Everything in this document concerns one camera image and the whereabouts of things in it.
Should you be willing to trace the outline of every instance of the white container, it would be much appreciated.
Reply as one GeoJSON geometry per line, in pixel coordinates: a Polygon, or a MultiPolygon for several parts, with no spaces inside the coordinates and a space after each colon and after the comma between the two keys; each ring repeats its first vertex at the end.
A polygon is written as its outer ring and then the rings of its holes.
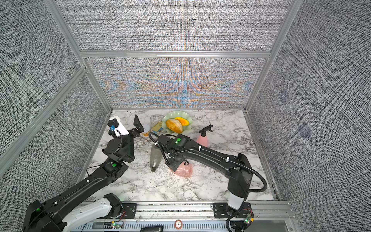
{"type": "Polygon", "coordinates": [[[144,128],[144,132],[142,132],[141,134],[142,134],[144,137],[148,137],[148,133],[151,132],[151,126],[148,125],[148,124],[143,124],[142,126],[143,126],[143,128],[144,128]]]}

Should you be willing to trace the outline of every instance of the metal frame bar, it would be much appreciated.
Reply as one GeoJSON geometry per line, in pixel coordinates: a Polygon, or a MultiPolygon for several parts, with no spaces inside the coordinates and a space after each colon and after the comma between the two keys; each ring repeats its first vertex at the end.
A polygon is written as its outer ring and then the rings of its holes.
{"type": "Polygon", "coordinates": [[[130,58],[162,58],[162,57],[215,57],[215,58],[269,58],[269,51],[119,51],[119,50],[81,50],[80,55],[87,57],[130,57],[130,58]]]}
{"type": "MultiPolygon", "coordinates": [[[[123,202],[137,203],[137,212],[134,219],[128,221],[225,221],[225,219],[214,218],[212,204],[215,202],[226,203],[226,201],[182,201],[182,202],[123,202]]],[[[288,201],[256,200],[249,201],[254,211],[254,220],[295,220],[294,213],[288,201]]]]}
{"type": "Polygon", "coordinates": [[[265,80],[265,78],[267,77],[268,75],[268,72],[270,70],[270,68],[272,67],[273,65],[273,62],[278,54],[278,51],[280,50],[281,48],[281,45],[283,43],[283,41],[285,40],[286,38],[286,35],[291,27],[291,24],[299,10],[299,7],[301,6],[303,0],[292,0],[292,3],[285,15],[285,18],[281,24],[281,27],[278,31],[278,34],[276,36],[276,39],[275,39],[275,42],[273,43],[273,46],[272,46],[272,55],[270,56],[270,58],[265,62],[265,64],[263,65],[263,68],[262,68],[262,71],[258,77],[258,79],[256,80],[255,84],[254,84],[254,87],[250,93],[250,96],[247,100],[247,103],[246,103],[246,106],[245,106],[245,109],[247,112],[249,112],[251,110],[251,107],[263,85],[263,82],[265,80]]]}
{"type": "Polygon", "coordinates": [[[60,31],[62,32],[63,36],[65,37],[68,45],[70,46],[72,52],[76,56],[76,59],[79,61],[80,65],[88,69],[88,78],[89,82],[91,83],[94,91],[98,95],[102,105],[106,109],[107,112],[112,111],[112,107],[106,94],[103,91],[103,88],[98,82],[98,79],[93,74],[93,71],[90,67],[88,67],[87,62],[85,59],[80,55],[80,46],[78,45],[72,31],[70,30],[62,12],[59,9],[58,4],[55,0],[44,0],[46,7],[49,9],[50,14],[54,18],[54,21],[57,23],[60,31]]]}
{"type": "Polygon", "coordinates": [[[94,75],[94,72],[87,61],[85,62],[85,67],[88,69],[86,75],[88,76],[89,82],[93,86],[93,89],[98,98],[101,100],[102,105],[108,113],[112,112],[111,103],[109,102],[107,95],[105,94],[101,84],[98,81],[98,78],[94,75]]]}
{"type": "Polygon", "coordinates": [[[113,108],[112,110],[243,110],[243,108],[113,108]]]}
{"type": "Polygon", "coordinates": [[[101,141],[101,138],[104,134],[104,132],[106,131],[106,127],[107,127],[107,123],[108,123],[108,120],[109,118],[111,117],[111,114],[112,112],[109,112],[106,116],[106,119],[104,120],[104,123],[102,125],[102,128],[101,130],[99,131],[99,134],[98,134],[98,137],[96,138],[95,140],[95,143],[90,151],[90,154],[89,154],[89,157],[88,159],[86,160],[85,164],[84,164],[84,168],[82,169],[81,173],[80,173],[80,176],[79,178],[77,179],[76,183],[79,183],[82,179],[84,179],[84,176],[85,176],[85,172],[86,172],[86,169],[88,168],[88,166],[90,165],[90,162],[91,160],[93,159],[93,156],[96,152],[96,149],[99,145],[99,142],[101,141]]]}
{"type": "Polygon", "coordinates": [[[255,142],[256,152],[257,152],[257,154],[260,158],[260,162],[262,163],[262,166],[263,166],[263,169],[264,169],[264,172],[265,172],[265,176],[267,177],[268,187],[270,188],[270,190],[273,194],[273,197],[275,197],[277,200],[280,200],[280,199],[282,199],[281,195],[278,192],[276,181],[273,177],[272,170],[269,167],[269,163],[268,163],[267,158],[264,154],[263,147],[262,147],[262,145],[259,141],[259,137],[258,137],[258,135],[255,131],[254,125],[252,124],[250,116],[247,112],[244,112],[244,116],[245,116],[247,126],[249,127],[250,134],[253,137],[253,140],[255,142]]]}
{"type": "Polygon", "coordinates": [[[76,59],[79,61],[81,66],[84,66],[85,65],[84,60],[79,53],[80,51],[79,45],[77,44],[77,41],[73,36],[72,31],[70,30],[65,18],[63,17],[62,12],[59,9],[59,6],[54,0],[44,0],[44,3],[48,8],[50,14],[54,18],[54,21],[57,23],[60,31],[65,37],[76,59]]]}
{"type": "Polygon", "coordinates": [[[27,144],[39,132],[44,123],[54,113],[55,109],[64,100],[86,71],[87,69],[85,69],[85,67],[81,67],[0,157],[0,177],[3,176],[27,144]]]}
{"type": "Polygon", "coordinates": [[[298,220],[285,220],[285,224],[288,232],[301,232],[298,220]]]}

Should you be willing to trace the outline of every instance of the scalloped green dish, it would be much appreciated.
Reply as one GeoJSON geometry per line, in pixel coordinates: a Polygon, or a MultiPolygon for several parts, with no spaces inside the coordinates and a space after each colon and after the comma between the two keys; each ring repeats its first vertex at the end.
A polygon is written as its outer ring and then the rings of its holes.
{"type": "Polygon", "coordinates": [[[168,119],[171,119],[171,118],[176,118],[176,117],[182,117],[186,120],[188,120],[189,122],[189,125],[188,126],[183,126],[183,131],[188,131],[192,128],[192,118],[189,114],[187,114],[186,112],[183,112],[183,111],[173,111],[173,112],[170,112],[168,113],[167,115],[165,115],[165,117],[162,119],[162,128],[164,128],[165,130],[167,130],[167,132],[169,134],[172,134],[172,133],[176,133],[176,132],[173,132],[172,130],[170,130],[167,126],[166,126],[166,120],[168,119]]]}

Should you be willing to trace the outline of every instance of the gray fabric wall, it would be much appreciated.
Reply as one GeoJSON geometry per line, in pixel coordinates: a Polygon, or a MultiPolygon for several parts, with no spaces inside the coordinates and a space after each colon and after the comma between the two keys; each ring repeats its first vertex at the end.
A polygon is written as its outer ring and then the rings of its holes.
{"type": "Polygon", "coordinates": [[[106,115],[84,75],[0,179],[0,231],[21,231],[29,203],[76,184],[106,115]]]}
{"type": "MultiPolygon", "coordinates": [[[[42,0],[2,1],[0,17],[1,156],[80,65],[42,0]]],[[[0,178],[0,231],[76,183],[106,114],[83,76],[0,178]]]]}
{"type": "Polygon", "coordinates": [[[57,0],[82,50],[270,50],[290,0],[57,0]]]}
{"type": "Polygon", "coordinates": [[[305,232],[371,228],[370,9],[305,0],[250,111],[305,232]]]}
{"type": "Polygon", "coordinates": [[[242,108],[262,58],[88,58],[113,108],[242,108]]]}
{"type": "Polygon", "coordinates": [[[42,0],[0,2],[0,157],[80,65],[42,0]]]}

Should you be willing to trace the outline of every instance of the round sticker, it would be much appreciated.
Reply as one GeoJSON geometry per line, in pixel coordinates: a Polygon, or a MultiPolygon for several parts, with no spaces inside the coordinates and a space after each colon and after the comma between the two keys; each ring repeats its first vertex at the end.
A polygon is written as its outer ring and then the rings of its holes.
{"type": "Polygon", "coordinates": [[[181,229],[183,227],[183,223],[181,220],[176,220],[174,226],[176,229],[181,229]]]}

